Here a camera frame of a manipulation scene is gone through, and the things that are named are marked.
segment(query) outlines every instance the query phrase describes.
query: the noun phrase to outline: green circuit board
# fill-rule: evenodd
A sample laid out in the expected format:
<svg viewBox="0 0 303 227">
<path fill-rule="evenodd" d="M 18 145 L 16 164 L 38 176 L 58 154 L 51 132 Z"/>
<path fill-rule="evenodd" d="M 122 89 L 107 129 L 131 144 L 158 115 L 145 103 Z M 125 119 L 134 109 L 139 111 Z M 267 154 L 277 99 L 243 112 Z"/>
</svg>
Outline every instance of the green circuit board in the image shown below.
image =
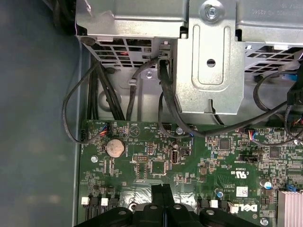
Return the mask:
<svg viewBox="0 0 303 227">
<path fill-rule="evenodd" d="M 169 183 L 175 202 L 197 213 L 205 206 L 230 212 L 231 204 L 238 207 L 234 215 L 257 225 L 266 218 L 275 227 L 278 190 L 286 190 L 287 184 L 303 187 L 301 145 L 260 147 L 245 130 L 176 140 L 164 136 L 157 123 L 92 120 L 83 122 L 83 138 L 96 135 L 105 124 L 110 128 L 105 136 L 81 147 L 78 223 L 116 206 L 131 209 L 151 202 L 151 185 Z M 202 131 L 221 126 L 193 127 Z M 176 134 L 176 125 L 165 128 Z M 283 129 L 254 131 L 260 142 L 286 139 Z M 125 145 L 117 158 L 107 154 L 107 143 L 114 138 Z M 270 182 L 272 188 L 260 182 Z"/>
</svg>

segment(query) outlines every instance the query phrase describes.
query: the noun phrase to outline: white sticker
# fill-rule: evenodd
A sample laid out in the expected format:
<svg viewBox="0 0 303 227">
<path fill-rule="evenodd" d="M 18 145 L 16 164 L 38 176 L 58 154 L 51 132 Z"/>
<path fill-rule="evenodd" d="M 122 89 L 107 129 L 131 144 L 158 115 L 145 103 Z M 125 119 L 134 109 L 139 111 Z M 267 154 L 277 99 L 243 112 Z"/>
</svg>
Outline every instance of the white sticker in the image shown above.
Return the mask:
<svg viewBox="0 0 303 227">
<path fill-rule="evenodd" d="M 248 187 L 237 187 L 236 196 L 237 197 L 248 197 Z"/>
</svg>

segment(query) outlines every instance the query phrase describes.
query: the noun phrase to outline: cable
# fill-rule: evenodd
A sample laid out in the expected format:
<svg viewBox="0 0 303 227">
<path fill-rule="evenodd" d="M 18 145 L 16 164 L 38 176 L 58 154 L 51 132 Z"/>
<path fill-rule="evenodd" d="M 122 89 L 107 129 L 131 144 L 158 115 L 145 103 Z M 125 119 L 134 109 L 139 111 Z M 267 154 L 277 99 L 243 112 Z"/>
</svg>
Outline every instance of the cable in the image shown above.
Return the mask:
<svg viewBox="0 0 303 227">
<path fill-rule="evenodd" d="M 98 76 L 96 74 L 96 70 L 94 70 L 91 74 L 93 78 L 92 82 L 92 113 L 93 119 L 99 120 L 98 116 Z"/>
<path fill-rule="evenodd" d="M 114 117 L 115 120 L 120 120 L 120 117 L 119 117 L 118 112 L 117 112 L 117 108 L 116 108 L 116 106 L 115 106 L 115 104 L 114 104 L 114 101 L 113 101 L 113 99 L 112 99 L 112 97 L 110 96 L 110 93 L 109 93 L 109 91 L 108 91 L 108 88 L 107 88 L 107 86 L 105 85 L 105 82 L 104 82 L 104 80 L 103 80 L 103 78 L 104 78 L 104 72 L 103 72 L 103 70 L 102 70 L 102 68 L 101 68 L 100 63 L 99 63 L 99 62 L 97 62 L 97 63 L 98 63 L 98 65 L 97 65 L 97 67 L 96 67 L 96 73 L 97 73 L 97 75 L 98 75 L 98 77 L 99 77 L 99 80 L 100 80 L 100 82 L 101 82 L 101 85 L 102 85 L 102 87 L 103 87 L 103 91 L 104 91 L 104 93 L 105 93 L 105 96 L 106 96 L 106 99 L 107 99 L 107 102 L 108 102 L 110 111 L 112 112 L 113 117 Z"/>
<path fill-rule="evenodd" d="M 162 114 L 163 114 L 163 103 L 162 103 L 162 100 L 163 100 L 163 93 L 161 93 L 161 95 L 160 95 L 159 106 L 158 106 L 158 125 L 159 125 L 159 128 L 160 128 L 161 132 L 164 135 L 166 135 L 167 137 L 171 137 L 171 138 L 174 138 L 174 139 L 182 139 L 182 138 L 188 138 L 188 137 L 190 137 L 190 135 L 178 135 L 178 136 L 174 136 L 174 135 L 171 135 L 168 131 L 166 131 L 166 129 L 163 127 L 163 124 L 162 124 Z"/>
<path fill-rule="evenodd" d="M 103 67 L 103 65 L 100 65 L 100 66 L 101 66 L 100 68 L 101 68 L 101 72 L 102 72 L 101 76 L 103 78 L 103 81 L 104 81 L 105 85 L 108 88 L 110 96 L 113 99 L 114 105 L 116 106 L 116 109 L 117 109 L 117 112 L 118 112 L 118 115 L 119 115 L 119 118 L 120 118 L 120 120 L 125 121 L 125 118 L 124 118 L 124 115 L 123 115 L 123 111 L 121 109 L 121 106 L 120 106 L 117 94 L 116 94 L 116 92 L 115 92 L 112 84 L 110 83 L 110 81 L 109 81 L 109 79 L 108 79 L 108 77 L 107 77 L 107 75 L 105 73 L 106 72 L 105 68 Z"/>
<path fill-rule="evenodd" d="M 256 84 L 256 86 L 255 86 L 255 88 L 254 88 L 254 91 L 253 91 L 253 98 L 254 98 L 254 101 L 255 101 L 257 107 L 258 107 L 260 110 L 263 110 L 263 111 L 269 111 L 269 110 L 270 110 L 270 109 L 269 109 L 267 106 L 265 106 L 265 105 L 262 103 L 262 101 L 260 100 L 260 97 L 259 97 L 259 94 L 258 94 L 258 93 L 259 93 L 260 86 L 261 86 L 266 80 L 268 80 L 269 78 L 276 78 L 276 77 L 278 77 L 279 75 L 285 74 L 285 73 L 293 73 L 293 72 L 291 72 L 291 71 L 276 72 L 276 73 L 273 73 L 273 74 L 271 74 L 271 75 L 269 75 L 269 76 L 267 76 L 267 77 L 264 77 L 263 79 L 261 79 L 261 80 Z M 280 113 L 275 113 L 275 115 L 276 115 L 278 118 L 280 118 L 280 120 L 281 120 L 282 122 L 284 122 L 284 116 L 283 116 L 282 114 L 280 114 Z"/>
<path fill-rule="evenodd" d="M 263 113 L 257 117 L 251 118 L 249 120 L 246 120 L 246 121 L 243 121 L 238 124 L 231 125 L 231 126 L 226 126 L 224 128 L 207 130 L 207 131 L 195 131 L 187 126 L 187 124 L 182 120 L 182 118 L 178 112 L 178 108 L 177 108 L 177 105 L 174 100 L 174 93 L 170 86 L 170 80 L 168 77 L 168 72 L 167 72 L 165 61 L 160 61 L 160 80 L 161 80 L 161 86 L 162 86 L 164 98 L 165 98 L 167 107 L 169 109 L 169 112 L 173 116 L 173 119 L 175 120 L 177 125 L 179 127 L 181 127 L 184 131 L 187 131 L 188 133 L 193 134 L 194 136 L 198 136 L 198 137 L 207 137 L 207 136 L 224 134 L 224 133 L 227 133 L 227 132 L 239 129 L 239 128 L 244 128 L 251 124 L 256 124 L 256 123 L 272 116 L 277 111 L 279 111 L 283 106 L 286 105 L 286 102 L 283 102 L 280 105 L 276 106 L 275 108 L 273 108 L 272 110 L 270 110 L 266 113 Z"/>
<path fill-rule="evenodd" d="M 85 141 L 79 141 L 76 140 L 73 135 L 71 134 L 71 131 L 68 127 L 67 124 L 67 119 L 66 119 L 66 107 L 68 104 L 68 101 L 70 99 L 70 97 L 72 96 L 72 94 L 78 89 L 78 87 L 83 83 L 84 80 L 86 80 L 89 75 L 92 73 L 92 71 L 98 66 L 98 62 L 94 63 L 93 66 L 90 67 L 90 69 L 85 73 L 85 75 L 79 80 L 79 82 L 75 85 L 75 87 L 68 93 L 68 95 L 66 96 L 66 98 L 63 101 L 63 106 L 62 106 L 62 119 L 63 119 L 63 125 L 64 125 L 64 129 L 66 134 L 68 135 L 68 137 L 75 143 L 78 144 L 89 144 L 91 142 L 93 142 L 94 140 L 98 139 L 100 137 L 99 133 L 95 136 L 93 136 L 91 139 L 89 140 L 85 140 Z"/>
<path fill-rule="evenodd" d="M 93 83 L 93 75 L 89 76 L 89 93 L 87 99 L 87 113 L 86 119 L 91 120 L 91 112 L 92 112 L 92 83 Z"/>
<path fill-rule="evenodd" d="M 132 79 L 138 79 L 138 76 L 141 72 L 143 72 L 146 69 L 149 69 L 151 66 L 154 66 L 158 63 L 158 58 L 154 58 L 151 61 L 143 64 L 140 66 L 140 68 L 137 69 L 137 71 L 133 74 Z M 132 111 L 134 107 L 134 99 L 136 97 L 136 85 L 131 85 L 130 92 L 129 92 L 129 103 L 126 111 L 126 120 L 130 121 L 132 116 Z"/>
<path fill-rule="evenodd" d="M 285 131 L 286 131 L 287 135 L 290 136 L 292 139 L 303 143 L 303 140 L 298 138 L 298 137 L 300 137 L 300 135 L 299 134 L 296 135 L 296 136 L 292 135 L 292 133 L 290 132 L 290 130 L 288 128 L 288 125 L 287 125 L 288 116 L 289 116 L 289 113 L 290 113 L 292 107 L 293 107 L 292 105 L 288 105 L 287 108 L 286 108 L 286 111 L 285 111 L 285 120 L 284 120 Z"/>
</svg>

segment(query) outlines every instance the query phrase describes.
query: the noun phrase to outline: capacitor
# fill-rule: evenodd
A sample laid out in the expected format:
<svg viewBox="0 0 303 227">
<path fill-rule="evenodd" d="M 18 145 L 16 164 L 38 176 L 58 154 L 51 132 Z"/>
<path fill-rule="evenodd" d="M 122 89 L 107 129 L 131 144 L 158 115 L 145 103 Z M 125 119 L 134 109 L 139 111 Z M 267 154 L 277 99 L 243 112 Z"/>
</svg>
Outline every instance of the capacitor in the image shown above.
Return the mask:
<svg viewBox="0 0 303 227">
<path fill-rule="evenodd" d="M 222 198 L 223 197 L 223 191 L 220 188 L 216 188 L 214 190 L 214 193 L 216 194 L 216 196 L 218 196 L 218 198 Z"/>
<path fill-rule="evenodd" d="M 272 184 L 271 184 L 271 182 L 268 181 L 268 179 L 262 179 L 262 180 L 260 181 L 260 185 L 261 185 L 263 188 L 268 189 L 268 190 L 272 188 Z"/>
<path fill-rule="evenodd" d="M 111 157 L 120 157 L 125 151 L 125 144 L 118 138 L 111 139 L 106 145 L 106 152 Z"/>
</svg>

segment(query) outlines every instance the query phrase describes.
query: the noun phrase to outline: screw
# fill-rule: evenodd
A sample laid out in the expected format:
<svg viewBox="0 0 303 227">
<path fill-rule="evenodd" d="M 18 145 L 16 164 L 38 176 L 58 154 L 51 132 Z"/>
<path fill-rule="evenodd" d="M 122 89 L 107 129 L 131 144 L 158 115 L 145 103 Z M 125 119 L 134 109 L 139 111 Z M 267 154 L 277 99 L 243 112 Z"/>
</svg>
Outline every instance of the screw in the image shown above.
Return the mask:
<svg viewBox="0 0 303 227">
<path fill-rule="evenodd" d="M 183 129 L 181 129 L 180 127 L 178 127 L 178 128 L 176 129 L 176 133 L 177 133 L 178 135 L 182 135 L 182 134 L 183 134 Z"/>
<path fill-rule="evenodd" d="M 152 78 L 152 72 L 151 72 L 151 71 L 148 71 L 148 72 L 146 73 L 146 78 L 147 78 L 147 79 L 151 79 L 151 78 Z"/>
<path fill-rule="evenodd" d="M 95 155 L 93 155 L 93 156 L 90 158 L 90 160 L 91 160 L 92 163 L 96 163 L 96 162 L 98 162 L 98 157 L 95 156 Z"/>
<path fill-rule="evenodd" d="M 174 208 L 175 208 L 176 210 L 180 210 L 180 209 L 181 209 L 181 206 L 180 206 L 180 205 L 175 205 Z"/>
<path fill-rule="evenodd" d="M 206 16 L 208 19 L 215 19 L 215 17 L 217 16 L 217 9 L 215 7 L 210 7 L 207 11 L 206 11 Z"/>
<path fill-rule="evenodd" d="M 214 215 L 214 211 L 213 211 L 213 210 L 207 210 L 206 213 L 207 213 L 208 215 Z"/>
<path fill-rule="evenodd" d="M 260 223 L 261 223 L 261 225 L 263 225 L 263 226 L 267 226 L 267 225 L 268 225 L 268 221 L 267 221 L 266 218 L 261 218 Z"/>
</svg>

